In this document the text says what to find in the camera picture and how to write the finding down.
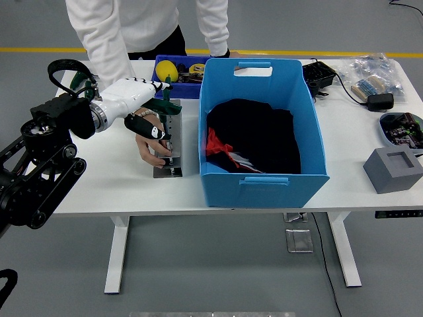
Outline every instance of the blue plastic bin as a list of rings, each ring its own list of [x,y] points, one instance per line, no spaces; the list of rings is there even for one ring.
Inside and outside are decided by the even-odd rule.
[[[272,74],[238,76],[234,73],[236,67],[271,68]],[[228,173],[206,161],[207,114],[214,106],[234,98],[267,102],[274,109],[292,113],[301,174]],[[303,207],[329,179],[319,123],[298,60],[209,60],[200,92],[198,148],[200,176],[209,207]],[[259,151],[271,154],[271,149]]]
[[[154,72],[151,78],[152,81],[160,81],[156,75],[156,65],[164,60],[173,62],[175,65],[184,64],[186,68],[190,68],[193,64],[201,63],[205,64],[211,57],[204,56],[172,56],[172,55],[158,55],[154,65]],[[171,98],[179,99],[199,99],[201,84],[192,83],[173,83],[173,89],[171,90]],[[162,98],[163,92],[160,90],[156,94],[156,98]]]

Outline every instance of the bin handle hole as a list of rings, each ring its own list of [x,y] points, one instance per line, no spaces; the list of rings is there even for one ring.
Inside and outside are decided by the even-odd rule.
[[[272,66],[257,67],[257,65],[255,65],[252,67],[243,67],[243,65],[239,65],[235,67],[233,74],[236,77],[271,77],[272,72]]]

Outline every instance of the gray floor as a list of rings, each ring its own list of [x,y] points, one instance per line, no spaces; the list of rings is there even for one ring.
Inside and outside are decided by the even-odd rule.
[[[63,1],[2,1],[0,48],[81,47]],[[236,50],[423,52],[423,17],[388,0],[231,0]],[[401,1],[423,9],[419,0]],[[205,48],[192,1],[180,1],[188,48]],[[301,56],[310,58],[319,56]],[[48,64],[83,53],[0,52],[0,147],[19,136],[29,108],[56,87]],[[423,97],[423,60],[397,59]],[[0,240],[0,269],[19,283],[1,316],[129,316],[130,312],[287,311],[338,316],[313,218],[282,215],[133,218],[122,292],[104,295],[113,224],[53,217],[40,230],[13,227]],[[422,219],[354,213],[346,228],[363,286],[347,289],[327,216],[316,214],[339,307],[348,316],[421,316]],[[315,252],[290,254],[285,229],[310,229]]]

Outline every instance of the sleeve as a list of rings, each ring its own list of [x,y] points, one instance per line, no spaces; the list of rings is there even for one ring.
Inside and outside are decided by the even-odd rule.
[[[121,33],[119,0],[66,0],[67,14],[105,87],[134,77]]]
[[[209,46],[211,56],[227,53],[227,6],[228,0],[197,0],[198,26]]]

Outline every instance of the plastic bag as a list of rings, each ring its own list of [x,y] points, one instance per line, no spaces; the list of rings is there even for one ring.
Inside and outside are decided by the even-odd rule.
[[[395,63],[384,53],[343,59],[336,70],[344,85],[351,86],[351,91],[363,101],[371,94],[386,93],[391,93],[396,102],[405,101]]]

